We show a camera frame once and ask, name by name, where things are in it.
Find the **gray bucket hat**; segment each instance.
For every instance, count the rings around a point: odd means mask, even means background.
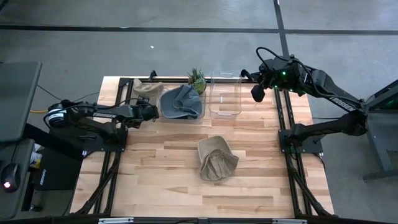
[[[181,85],[160,97],[160,110],[165,118],[196,119],[202,106],[198,92],[191,85]]]
[[[200,140],[198,153],[201,162],[199,172],[203,180],[217,181],[229,177],[239,161],[222,136]]]

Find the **wood grain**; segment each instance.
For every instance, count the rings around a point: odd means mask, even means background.
[[[99,104],[114,104],[118,82],[119,77],[104,77]],[[179,84],[166,86],[175,88]],[[158,119],[143,123],[140,129],[130,129],[119,167],[112,216],[293,217],[285,158],[277,139],[279,120],[274,92],[267,90],[264,101],[256,103],[251,98],[251,88],[252,85],[242,85],[242,112],[235,117],[213,114],[206,106],[201,123]],[[206,93],[209,103],[210,88]],[[226,102],[235,100],[234,94],[222,96]],[[311,124],[307,97],[290,97],[296,122]],[[230,104],[215,106],[220,111],[234,109]],[[204,181],[198,171],[197,142],[217,135],[224,136],[233,154],[239,157],[238,167],[225,180]],[[78,210],[94,192],[102,162],[101,152],[84,160],[71,212]],[[313,155],[303,155],[303,163],[314,196],[333,212],[321,162]],[[297,192],[304,211],[301,190]]]

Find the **tan bucket hat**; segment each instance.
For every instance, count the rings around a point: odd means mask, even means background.
[[[203,180],[217,181],[232,175],[239,157],[234,156],[222,136],[213,136],[198,142],[201,162],[200,177]]]

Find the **small succulent plant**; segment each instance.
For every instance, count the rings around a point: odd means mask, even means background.
[[[206,79],[205,75],[201,70],[197,68],[192,68],[192,74],[188,73],[188,84],[193,85],[199,95],[201,95],[206,90]]]

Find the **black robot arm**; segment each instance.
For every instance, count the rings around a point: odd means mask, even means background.
[[[136,100],[135,105],[122,106],[63,100],[49,107],[49,113],[44,117],[44,122],[49,128],[74,126],[98,133],[105,143],[117,143],[119,141],[117,123],[124,124],[127,128],[139,128],[143,121],[159,118],[157,107],[149,104],[148,98],[139,96]],[[112,121],[101,123],[89,117],[111,118]]]
[[[275,58],[263,60],[259,55],[259,50],[266,50]],[[324,71],[304,65],[294,55],[279,56],[265,47],[257,48],[256,53],[262,61],[259,72],[245,74],[258,82],[251,91],[255,101],[262,101],[265,96],[264,89],[277,88],[280,91],[297,93],[299,96],[309,94],[316,98],[325,98],[348,112],[335,121],[308,126],[293,125],[290,134],[286,136],[288,143],[301,146],[303,141],[310,136],[340,132],[359,136],[366,133],[367,114],[362,108],[363,100],[355,98],[336,86],[332,78]]]

